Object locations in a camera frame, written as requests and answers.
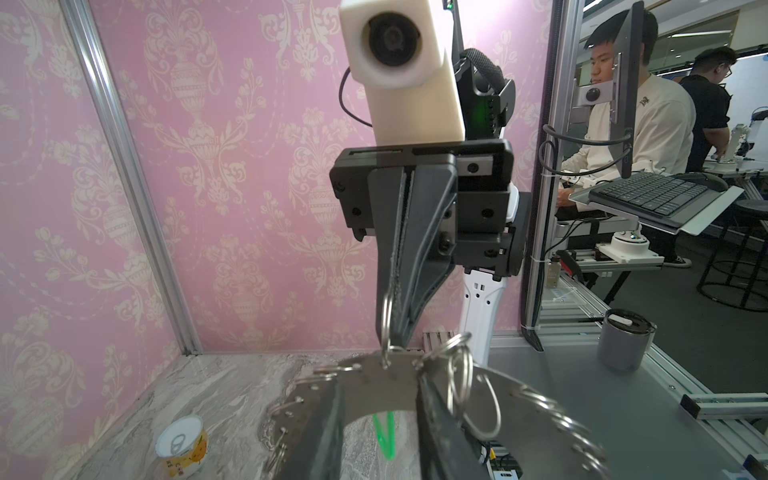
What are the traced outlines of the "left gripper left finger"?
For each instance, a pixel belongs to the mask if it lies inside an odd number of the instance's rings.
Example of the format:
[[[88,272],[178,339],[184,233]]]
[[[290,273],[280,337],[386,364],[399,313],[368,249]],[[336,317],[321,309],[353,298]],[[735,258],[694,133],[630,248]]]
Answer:
[[[282,463],[278,479],[339,479],[344,443],[344,392],[330,382],[311,412],[291,455]]]

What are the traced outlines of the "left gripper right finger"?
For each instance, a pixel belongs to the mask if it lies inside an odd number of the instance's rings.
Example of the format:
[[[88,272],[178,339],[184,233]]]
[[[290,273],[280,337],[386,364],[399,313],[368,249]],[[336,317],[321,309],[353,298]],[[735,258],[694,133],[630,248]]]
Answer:
[[[418,379],[416,414],[422,479],[489,478],[437,387],[424,375]]]

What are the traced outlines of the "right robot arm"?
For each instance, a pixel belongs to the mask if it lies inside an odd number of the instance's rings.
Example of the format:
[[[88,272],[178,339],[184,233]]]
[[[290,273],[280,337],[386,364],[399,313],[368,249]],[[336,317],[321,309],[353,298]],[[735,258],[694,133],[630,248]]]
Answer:
[[[503,136],[516,88],[464,46],[454,1],[344,1],[339,15],[375,143],[342,151],[329,180],[354,237],[376,241],[388,357],[455,268],[499,283],[520,271],[530,205]]]

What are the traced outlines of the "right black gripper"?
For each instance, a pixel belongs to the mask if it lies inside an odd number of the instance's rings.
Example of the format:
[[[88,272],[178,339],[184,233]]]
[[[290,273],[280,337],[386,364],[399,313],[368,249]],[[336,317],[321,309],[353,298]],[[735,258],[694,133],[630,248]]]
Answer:
[[[455,266],[495,279],[519,272],[530,204],[513,186],[513,164],[504,139],[339,155],[329,177],[346,225],[358,240],[376,239],[379,336],[389,294],[389,334],[394,345],[406,347]]]

